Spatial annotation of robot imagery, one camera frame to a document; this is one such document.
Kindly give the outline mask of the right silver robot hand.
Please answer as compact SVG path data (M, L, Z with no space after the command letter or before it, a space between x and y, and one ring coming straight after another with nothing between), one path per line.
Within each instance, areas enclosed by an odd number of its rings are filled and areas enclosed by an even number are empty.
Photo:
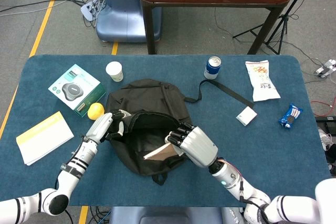
M198 126L182 122L165 137L179 156L186 155L195 165L209 167L217 158L218 147Z

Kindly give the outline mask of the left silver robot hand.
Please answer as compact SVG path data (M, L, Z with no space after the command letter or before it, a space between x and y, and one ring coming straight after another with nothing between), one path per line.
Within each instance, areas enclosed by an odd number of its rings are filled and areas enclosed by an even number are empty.
M123 137L124 119L131 116L125 110L112 110L95 120L89 131L82 138L84 142L93 141L97 145L105 140Z

